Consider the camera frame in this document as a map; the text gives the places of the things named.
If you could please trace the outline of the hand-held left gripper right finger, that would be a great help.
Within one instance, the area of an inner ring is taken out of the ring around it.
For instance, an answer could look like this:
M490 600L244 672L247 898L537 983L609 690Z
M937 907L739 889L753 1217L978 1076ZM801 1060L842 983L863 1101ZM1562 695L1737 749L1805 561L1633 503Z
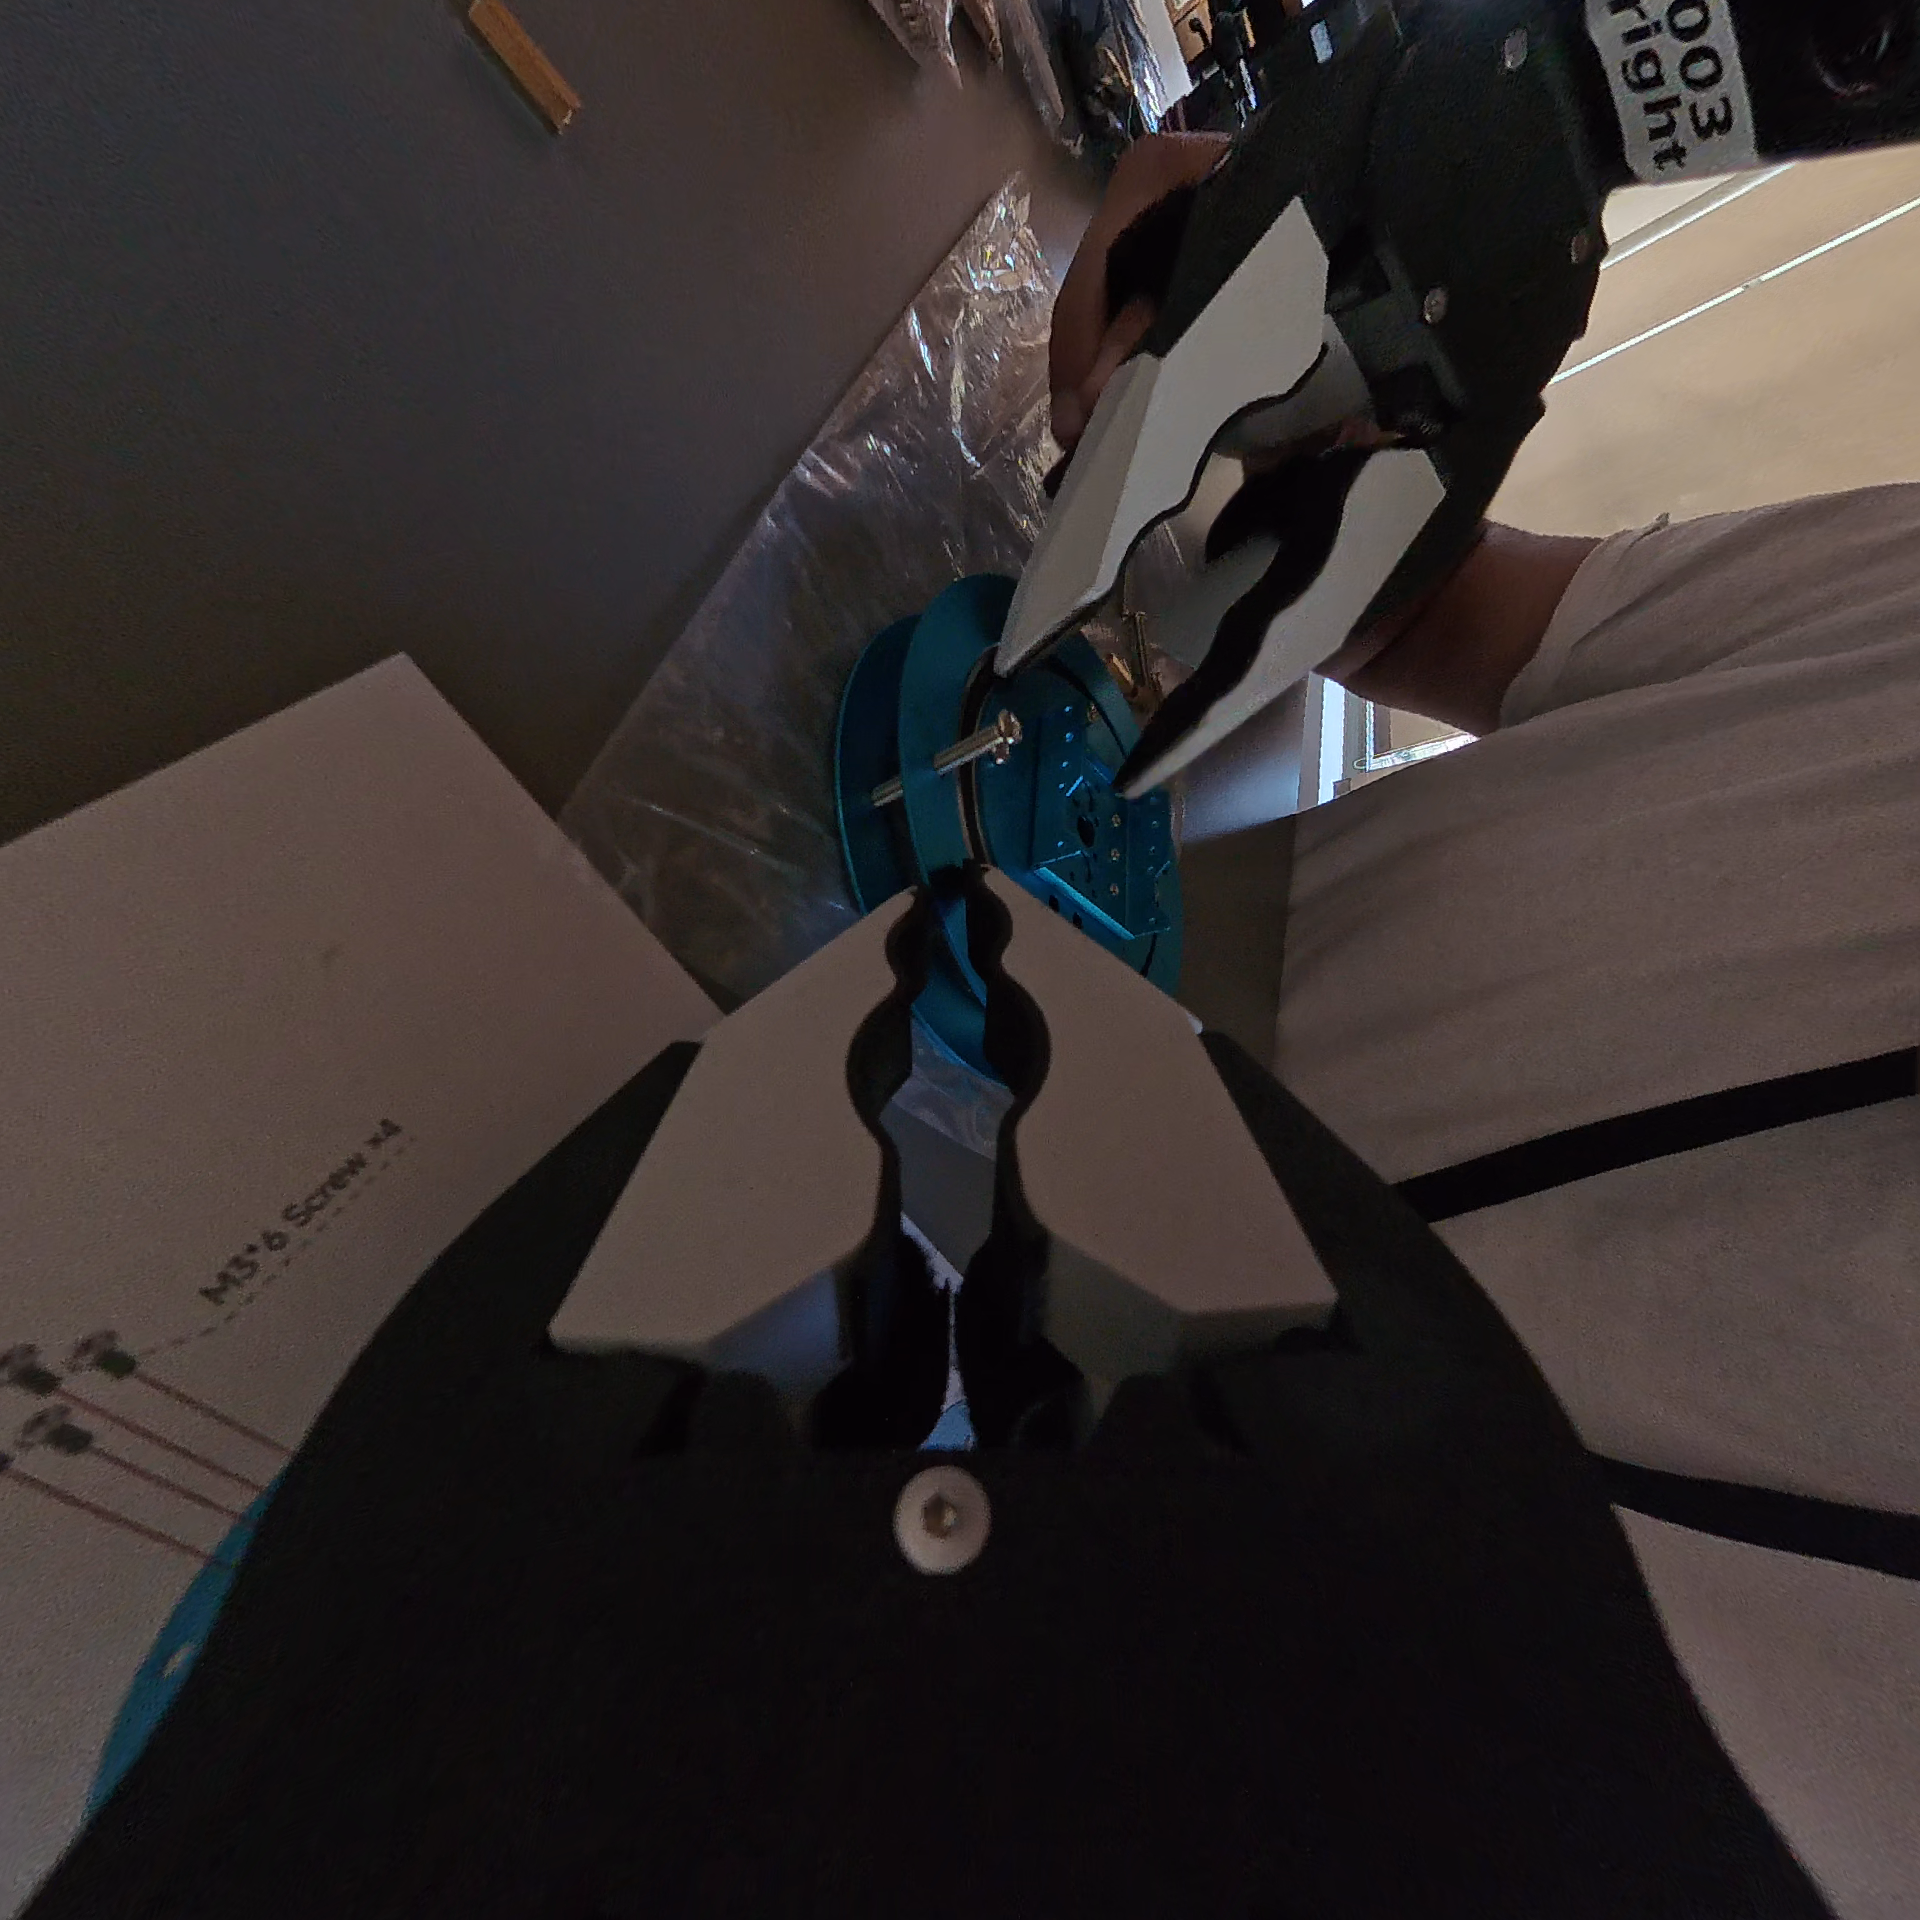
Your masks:
M997 867L963 874L1013 1094L957 1295L976 1420L1072 1420L1130 1379L1332 1324L1334 1291L1202 1029Z

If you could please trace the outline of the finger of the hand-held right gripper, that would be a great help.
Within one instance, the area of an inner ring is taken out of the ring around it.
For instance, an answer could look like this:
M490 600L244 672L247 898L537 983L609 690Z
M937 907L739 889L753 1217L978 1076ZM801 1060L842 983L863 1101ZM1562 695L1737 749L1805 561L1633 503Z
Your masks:
M1118 769L1136 800L1322 668L1371 617L1446 485L1428 449L1340 447L1267 478L1281 532L1211 561L1180 615L1205 640Z
M1325 316L1325 284L1328 250L1307 202L1289 198L1172 347L1141 347L1112 371L1021 569L997 676L1038 658L1119 585L1221 440L1271 449L1371 414Z

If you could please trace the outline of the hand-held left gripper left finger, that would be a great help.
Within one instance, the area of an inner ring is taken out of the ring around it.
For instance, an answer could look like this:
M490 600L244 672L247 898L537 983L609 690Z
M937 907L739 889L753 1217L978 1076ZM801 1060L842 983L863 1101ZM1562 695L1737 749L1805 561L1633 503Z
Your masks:
M547 1321L562 1353L744 1371L796 1415L943 1408L943 1285L883 1123L937 931L897 890L709 1029Z

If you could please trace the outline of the blue turntable bearing assembly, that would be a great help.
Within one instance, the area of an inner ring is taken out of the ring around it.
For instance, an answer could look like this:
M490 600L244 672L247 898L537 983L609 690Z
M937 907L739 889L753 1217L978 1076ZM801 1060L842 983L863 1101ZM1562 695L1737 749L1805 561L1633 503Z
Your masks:
M983 1047L985 983L965 951L965 905L941 880L978 862L1035 894L1093 948L1172 991L1182 969L1182 883L1172 804L1128 800L1118 769L1141 738L1118 666L1067 632L1013 679L997 679L997 644L1014 585L970 574L921 615L883 627L854 655L836 705L833 800L853 898L872 911L926 883L943 935L919 998L919 1021L952 1065L992 1075ZM931 754L1013 707L1021 743L1007 763L952 777ZM904 796L872 805L879 779Z

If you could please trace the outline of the person's right hand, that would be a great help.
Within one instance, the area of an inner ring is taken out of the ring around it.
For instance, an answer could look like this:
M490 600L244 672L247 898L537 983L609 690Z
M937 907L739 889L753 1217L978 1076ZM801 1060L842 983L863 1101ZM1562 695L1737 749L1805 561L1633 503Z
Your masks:
M1106 381L1154 326L1154 301L1112 302L1106 262L1118 238L1177 190L1209 178L1231 142L1221 129L1163 129L1119 153L1050 310L1049 430L1061 458L1046 474L1046 495L1058 493Z

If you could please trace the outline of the assembly guide sheet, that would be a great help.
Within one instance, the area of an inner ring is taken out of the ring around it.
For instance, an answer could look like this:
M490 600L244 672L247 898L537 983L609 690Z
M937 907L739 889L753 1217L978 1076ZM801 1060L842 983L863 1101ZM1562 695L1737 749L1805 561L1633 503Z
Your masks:
M407 658L4 846L4 1918L378 1321L716 1018Z

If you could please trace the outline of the clear plastic bag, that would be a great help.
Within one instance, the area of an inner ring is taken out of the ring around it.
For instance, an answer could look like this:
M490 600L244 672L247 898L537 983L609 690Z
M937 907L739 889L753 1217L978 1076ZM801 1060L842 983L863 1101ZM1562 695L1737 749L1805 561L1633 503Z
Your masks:
M1014 168L976 204L562 805L722 1011L858 916L829 749L863 645L1038 535L1058 274L1031 198Z

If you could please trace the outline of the brass hex standoff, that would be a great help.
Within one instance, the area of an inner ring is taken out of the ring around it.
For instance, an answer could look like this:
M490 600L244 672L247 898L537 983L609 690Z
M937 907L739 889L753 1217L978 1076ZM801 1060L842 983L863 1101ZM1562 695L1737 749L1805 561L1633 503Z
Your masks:
M537 36L521 26L510 4L461 4L470 36L495 58L502 75L517 86L521 102L537 112L546 129L565 135L580 95L565 82L557 66L542 51Z

